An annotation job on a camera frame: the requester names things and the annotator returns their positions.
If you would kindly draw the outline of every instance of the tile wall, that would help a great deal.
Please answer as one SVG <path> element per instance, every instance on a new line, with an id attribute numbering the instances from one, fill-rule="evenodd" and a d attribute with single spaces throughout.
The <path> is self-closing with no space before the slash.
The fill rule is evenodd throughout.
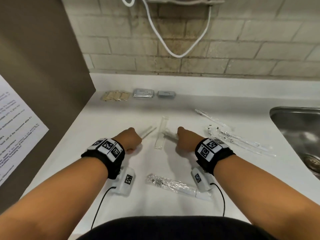
<path id="1" fill-rule="evenodd" d="M 62 0 L 90 72 L 320 80 L 320 0 L 226 0 L 184 58 L 171 57 L 141 0 Z M 149 4 L 167 46 L 184 53 L 203 32 L 206 6 Z"/>

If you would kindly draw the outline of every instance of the fist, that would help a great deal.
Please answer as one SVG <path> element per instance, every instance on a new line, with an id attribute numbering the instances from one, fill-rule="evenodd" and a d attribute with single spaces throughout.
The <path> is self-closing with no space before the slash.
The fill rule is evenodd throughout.
<path id="1" fill-rule="evenodd" d="M 183 127 L 178 128 L 178 149 L 187 151 L 187 152 L 194 152 L 196 150 L 197 145 L 200 141 L 204 139 L 204 137 L 194 133 L 190 130 L 187 130 Z"/>
<path id="2" fill-rule="evenodd" d="M 142 139 L 132 127 L 122 131 L 120 134 L 113 137 L 113 139 L 123 146 L 126 154 L 133 153 L 137 146 L 142 142 Z"/>

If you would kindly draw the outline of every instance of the black wire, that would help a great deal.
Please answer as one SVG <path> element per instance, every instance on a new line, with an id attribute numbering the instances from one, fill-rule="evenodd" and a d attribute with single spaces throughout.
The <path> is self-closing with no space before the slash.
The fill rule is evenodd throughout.
<path id="1" fill-rule="evenodd" d="M 93 222 L 92 222 L 92 225 L 91 225 L 91 229 L 92 229 L 93 226 L 94 226 L 94 221 L 96 220 L 96 217 L 97 217 L 97 215 L 98 215 L 98 211 L 99 211 L 99 209 L 100 209 L 100 206 L 101 206 L 101 204 L 102 204 L 102 201 L 103 201 L 104 197 L 105 197 L 106 194 L 109 192 L 109 190 L 115 189 L 115 188 L 116 188 L 116 187 L 111 187 L 111 188 L 109 188 L 109 189 L 106 191 L 106 193 L 104 193 L 104 196 L 102 197 L 102 200 L 100 201 L 100 205 L 99 205 L 99 207 L 98 207 L 97 213 L 96 213 L 96 215 L 94 216 L 94 219 L 93 219 Z"/>
<path id="2" fill-rule="evenodd" d="M 217 186 L 218 190 L 219 190 L 220 193 L 221 193 L 221 196 L 222 196 L 222 199 L 223 199 L 223 214 L 222 214 L 222 216 L 224 216 L 224 213 L 226 212 L 226 202 L 224 201 L 223 193 L 222 193 L 221 189 L 219 188 L 219 186 L 216 185 L 215 183 L 211 183 L 210 185 L 215 185 L 215 186 Z"/>

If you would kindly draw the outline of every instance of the forearm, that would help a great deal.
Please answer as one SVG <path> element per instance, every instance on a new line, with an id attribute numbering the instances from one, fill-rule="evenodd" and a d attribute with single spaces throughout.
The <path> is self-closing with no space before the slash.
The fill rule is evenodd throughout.
<path id="1" fill-rule="evenodd" d="M 59 171 L 0 216 L 2 239 L 69 237 L 108 178 L 97 158 L 81 158 Z"/>
<path id="2" fill-rule="evenodd" d="M 320 206 L 278 178 L 233 155 L 214 176 L 249 221 L 280 240 L 317 239 Z"/>

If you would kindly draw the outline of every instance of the stack of packets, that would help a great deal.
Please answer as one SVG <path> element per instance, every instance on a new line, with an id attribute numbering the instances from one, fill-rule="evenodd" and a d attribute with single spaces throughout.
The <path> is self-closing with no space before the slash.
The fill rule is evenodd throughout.
<path id="1" fill-rule="evenodd" d="M 101 100 L 103 100 L 103 101 L 122 101 L 122 100 L 125 100 L 125 101 L 127 101 L 129 96 L 130 96 L 129 92 L 115 90 L 115 91 L 106 92 L 102 96 Z"/>

